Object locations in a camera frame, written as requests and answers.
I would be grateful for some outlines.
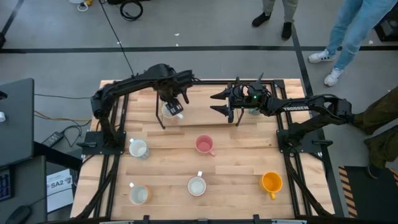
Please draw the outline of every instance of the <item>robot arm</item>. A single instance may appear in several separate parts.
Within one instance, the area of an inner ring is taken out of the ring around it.
[[[175,70],[165,64],[157,64],[149,68],[141,75],[131,77],[112,84],[106,84],[91,97],[91,107],[94,117],[99,120],[103,132],[104,146],[116,147],[118,134],[110,125],[109,115],[116,99],[128,93],[152,87],[159,93],[160,99],[167,102],[167,109],[172,115],[183,111],[183,107],[176,99],[182,94],[186,103],[189,103],[187,88],[198,80],[191,70],[176,73]]]
[[[286,111],[316,111],[320,115],[303,123],[294,123],[288,130],[285,142],[291,146],[299,146],[305,134],[322,128],[328,124],[346,124],[351,114],[351,103],[335,95],[318,95],[306,98],[281,100],[273,97],[271,92],[260,83],[260,78],[250,84],[240,84],[236,79],[234,86],[221,93],[211,96],[212,99],[228,99],[228,106],[210,106],[210,108],[228,116],[228,122],[234,120],[234,109],[256,108],[266,116],[275,116]]]

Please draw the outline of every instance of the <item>white cup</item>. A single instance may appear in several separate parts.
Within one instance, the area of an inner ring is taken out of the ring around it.
[[[165,116],[168,119],[173,119],[173,118],[184,119],[184,115],[182,115],[180,113],[173,116],[170,113],[169,109],[167,109],[166,105],[167,105],[167,103],[163,104],[163,106],[162,106],[162,114],[163,114],[163,116]]]
[[[188,181],[188,191],[193,196],[201,196],[206,191],[206,182],[201,177],[201,175],[202,175],[202,171],[199,171],[198,175],[192,177]]]
[[[130,187],[129,198],[134,205],[142,205],[150,199],[150,192],[146,186],[130,183]]]
[[[144,140],[134,140],[130,139],[129,152],[132,156],[141,159],[146,159],[149,157],[148,145]]]

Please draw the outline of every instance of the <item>gray floor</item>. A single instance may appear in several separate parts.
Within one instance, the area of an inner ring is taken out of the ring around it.
[[[16,2],[0,1],[0,27],[8,20]],[[302,47],[327,44],[341,2],[299,2],[295,26]],[[117,6],[104,5],[124,47],[175,47],[177,44],[293,46],[291,40],[284,42],[280,39],[281,2],[275,5],[272,19],[258,29],[251,27],[251,21],[261,13],[260,0],[152,0],[143,5],[144,15],[136,22],[124,21]],[[88,11],[78,12],[67,0],[25,0],[6,39],[4,49],[118,47],[97,1]],[[380,42],[374,31],[363,44],[398,45]],[[312,53],[303,52],[303,56],[306,59]],[[156,63],[168,63],[176,70],[193,69],[199,78],[234,78],[238,75],[256,78],[262,72],[264,78],[301,78],[294,51],[129,52],[127,57],[136,73]],[[357,113],[397,85],[397,58],[396,51],[360,52],[333,88],[323,85],[332,63],[313,65],[306,62],[306,66],[314,94],[332,93],[347,98],[353,104],[353,112]],[[122,53],[0,54],[0,68],[0,83],[32,77],[36,93],[63,96],[91,96],[100,80],[123,79],[131,74]],[[91,118],[88,100],[37,96],[35,109],[54,117]],[[35,140],[42,141],[69,125],[66,121],[35,118]],[[67,135],[73,139],[76,131],[70,130]],[[340,165],[365,166],[368,163],[368,152],[362,143],[367,136],[358,130],[350,126],[328,126],[325,136],[335,142],[329,147],[335,175]],[[65,141],[55,148],[63,152],[78,149],[76,146],[69,148]],[[398,162],[389,166],[398,169]],[[60,210],[50,214],[49,218],[65,219],[69,211],[70,208]]]

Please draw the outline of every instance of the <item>person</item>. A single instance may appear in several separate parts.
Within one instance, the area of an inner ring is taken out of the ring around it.
[[[327,48],[308,58],[311,63],[334,61],[337,48],[343,43],[348,26],[356,17],[338,60],[331,73],[325,78],[326,86],[336,85],[344,69],[358,52],[361,42],[397,2],[398,0],[345,0],[343,2],[331,30]]]
[[[349,122],[367,135],[398,118],[398,86],[370,105],[364,112],[354,114]],[[394,162],[398,157],[398,125],[377,136],[366,139],[370,163],[367,172],[377,179],[386,162]]]
[[[285,23],[282,30],[282,39],[289,40],[292,36],[292,23],[293,17],[296,12],[297,3],[299,0],[282,0],[285,8]],[[251,25],[253,27],[259,27],[265,21],[271,18],[272,10],[274,8],[275,0],[262,0],[263,13],[256,17]]]

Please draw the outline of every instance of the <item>black cable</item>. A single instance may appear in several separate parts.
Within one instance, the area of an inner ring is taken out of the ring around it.
[[[28,205],[28,206],[30,207],[30,206],[34,205],[35,203],[37,203],[37,202],[39,202],[39,201],[41,201],[41,200],[43,200],[43,199],[46,199],[47,197],[49,197],[49,196],[51,196],[51,195],[55,195],[55,194],[57,194],[57,193],[64,192],[64,191],[66,191],[66,190],[71,190],[71,189],[72,189],[72,188],[68,188],[68,189],[60,190],[60,191],[58,191],[58,192],[54,192],[54,193],[52,193],[52,194],[49,194],[49,195],[47,195],[47,196],[45,196],[45,197],[42,197],[42,198],[36,200],[35,202],[31,203],[31,204]]]
[[[95,128],[95,131],[98,131],[99,126],[100,126],[100,121],[97,122],[97,127]]]
[[[83,166],[84,163],[86,163],[89,159],[91,159],[92,157],[94,157],[95,155],[91,155],[89,157],[87,157],[87,159],[85,159],[82,163],[81,166]]]
[[[99,4],[100,4],[101,7],[102,7],[102,11],[104,11],[106,20],[108,21],[109,25],[110,25],[111,28],[112,28],[112,31],[113,31],[114,36],[115,36],[116,39],[118,40],[118,44],[120,45],[120,48],[122,49],[122,52],[123,52],[123,55],[124,55],[124,58],[126,59],[126,62],[127,62],[127,64],[129,65],[131,74],[134,76],[134,71],[132,70],[131,65],[130,65],[130,62],[129,62],[129,59],[127,59],[126,53],[124,52],[124,48],[123,48],[123,46],[122,46],[122,42],[119,40],[118,35],[116,34],[116,32],[115,32],[114,29],[113,29],[113,26],[112,26],[112,24],[111,24],[111,21],[109,20],[108,15],[106,14],[106,11],[105,11],[105,9],[104,9],[103,3],[101,2],[101,0],[98,0],[98,1],[99,1]]]
[[[56,98],[64,98],[64,99],[71,99],[71,100],[85,100],[85,99],[91,98],[91,97],[67,97],[67,96],[45,95],[45,94],[38,94],[38,93],[36,93],[35,96],[56,97]]]
[[[80,124],[78,124],[78,123],[75,122],[76,125],[71,125],[71,126],[69,126],[69,127],[66,127],[66,128],[62,131],[62,134],[63,134],[63,136],[65,137],[65,140],[67,140],[69,147],[73,147],[73,145],[77,142],[77,140],[79,139],[79,137],[83,134],[83,130],[81,129],[81,127],[86,126],[86,125],[89,124],[90,122],[91,122],[91,121],[89,121],[89,122],[87,122],[87,123],[85,123],[85,124],[82,124],[82,125],[80,125]],[[76,137],[76,139],[74,140],[74,142],[73,142],[72,144],[70,144],[70,141],[69,141],[69,139],[67,138],[67,135],[65,134],[65,131],[68,130],[68,129],[70,129],[70,128],[76,128],[77,130],[79,130],[79,134],[78,134],[78,136]]]
[[[128,3],[133,3],[136,4],[139,7],[139,14],[138,16],[132,16],[130,15],[128,12],[123,11],[123,8],[128,4]],[[142,6],[142,4],[139,1],[136,0],[127,0],[122,2],[122,4],[120,5],[120,15],[122,15],[122,18],[126,21],[136,21],[138,18],[140,18],[142,16],[142,13],[144,12],[144,8]]]

